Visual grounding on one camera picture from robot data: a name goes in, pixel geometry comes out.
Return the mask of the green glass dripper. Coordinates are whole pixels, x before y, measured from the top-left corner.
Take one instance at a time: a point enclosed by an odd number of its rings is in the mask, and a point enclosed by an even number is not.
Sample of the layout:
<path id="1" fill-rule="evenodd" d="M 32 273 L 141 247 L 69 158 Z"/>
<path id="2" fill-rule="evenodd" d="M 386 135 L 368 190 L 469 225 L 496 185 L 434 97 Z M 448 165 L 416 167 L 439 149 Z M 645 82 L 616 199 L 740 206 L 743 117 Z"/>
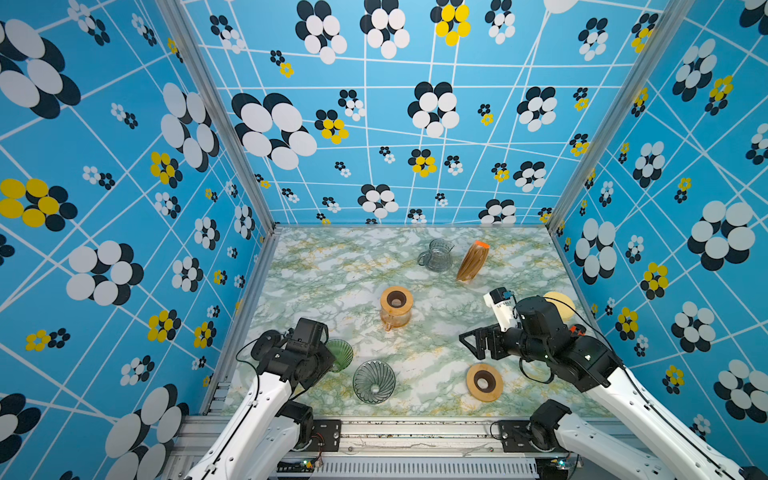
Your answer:
<path id="1" fill-rule="evenodd" d="M 354 358 L 352 346 L 343 339 L 330 339 L 326 346 L 335 360 L 331 367 L 333 373 L 339 373 L 345 370 Z"/>

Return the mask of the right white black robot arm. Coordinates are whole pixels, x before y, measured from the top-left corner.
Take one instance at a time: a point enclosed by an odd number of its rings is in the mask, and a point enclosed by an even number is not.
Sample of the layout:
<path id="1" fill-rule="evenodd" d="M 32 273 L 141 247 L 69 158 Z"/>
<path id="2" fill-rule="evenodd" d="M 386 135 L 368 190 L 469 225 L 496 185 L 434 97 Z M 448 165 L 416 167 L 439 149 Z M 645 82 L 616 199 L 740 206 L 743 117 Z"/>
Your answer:
<path id="1" fill-rule="evenodd" d="M 518 300 L 504 288 L 486 294 L 496 317 L 459 336 L 478 359 L 510 356 L 520 365 L 544 363 L 560 379 L 601 404 L 644 445 L 643 450 L 592 427 L 566 405 L 547 400 L 513 434 L 543 453 L 563 450 L 586 458 L 620 479 L 764 479 L 756 466 L 740 466 L 706 443 L 664 407 L 625 366 L 600 332 L 568 326 L 552 296 Z"/>

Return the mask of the amber glass carafe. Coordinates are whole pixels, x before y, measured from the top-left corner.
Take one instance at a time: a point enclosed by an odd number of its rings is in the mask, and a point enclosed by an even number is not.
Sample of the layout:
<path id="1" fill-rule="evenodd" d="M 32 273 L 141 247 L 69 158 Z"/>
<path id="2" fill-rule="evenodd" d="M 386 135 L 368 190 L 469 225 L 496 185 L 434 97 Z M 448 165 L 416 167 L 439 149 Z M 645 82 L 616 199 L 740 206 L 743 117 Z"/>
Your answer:
<path id="1" fill-rule="evenodd" d="M 407 325 L 412 317 L 414 298 L 405 287 L 392 286 L 380 298 L 380 318 L 386 331 Z"/>

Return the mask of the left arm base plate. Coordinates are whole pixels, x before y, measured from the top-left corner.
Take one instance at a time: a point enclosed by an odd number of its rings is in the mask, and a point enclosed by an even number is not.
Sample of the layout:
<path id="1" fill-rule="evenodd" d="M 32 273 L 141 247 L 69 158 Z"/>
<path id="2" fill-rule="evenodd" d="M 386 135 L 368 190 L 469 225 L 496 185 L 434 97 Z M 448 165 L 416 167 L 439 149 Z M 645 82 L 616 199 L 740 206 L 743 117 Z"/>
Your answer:
<path id="1" fill-rule="evenodd" d="M 317 419 L 311 432 L 300 439 L 293 452 L 338 452 L 343 423 L 339 419 Z"/>

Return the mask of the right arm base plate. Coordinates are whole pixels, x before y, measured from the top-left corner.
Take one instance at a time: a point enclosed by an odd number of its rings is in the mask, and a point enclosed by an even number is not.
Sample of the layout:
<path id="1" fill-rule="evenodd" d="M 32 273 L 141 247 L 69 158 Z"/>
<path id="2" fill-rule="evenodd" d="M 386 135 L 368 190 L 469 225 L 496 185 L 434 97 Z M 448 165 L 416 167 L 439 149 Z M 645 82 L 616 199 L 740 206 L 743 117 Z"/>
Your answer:
<path id="1" fill-rule="evenodd" d="M 494 436 L 505 453 L 537 452 L 531 443 L 532 434 L 527 420 L 499 420 L 496 422 Z"/>

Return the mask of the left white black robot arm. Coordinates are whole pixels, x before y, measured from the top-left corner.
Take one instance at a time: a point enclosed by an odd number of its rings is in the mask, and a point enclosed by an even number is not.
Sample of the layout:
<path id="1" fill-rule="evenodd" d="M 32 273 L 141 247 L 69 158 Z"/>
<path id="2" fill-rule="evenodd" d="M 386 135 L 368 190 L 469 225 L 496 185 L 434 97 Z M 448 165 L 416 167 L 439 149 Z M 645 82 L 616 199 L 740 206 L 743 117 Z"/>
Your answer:
<path id="1" fill-rule="evenodd" d="M 300 318 L 285 333 L 268 330 L 252 343 L 256 376 L 241 405 L 188 479 L 266 479 L 292 449 L 307 444 L 313 411 L 298 403 L 335 362 L 328 327 Z"/>

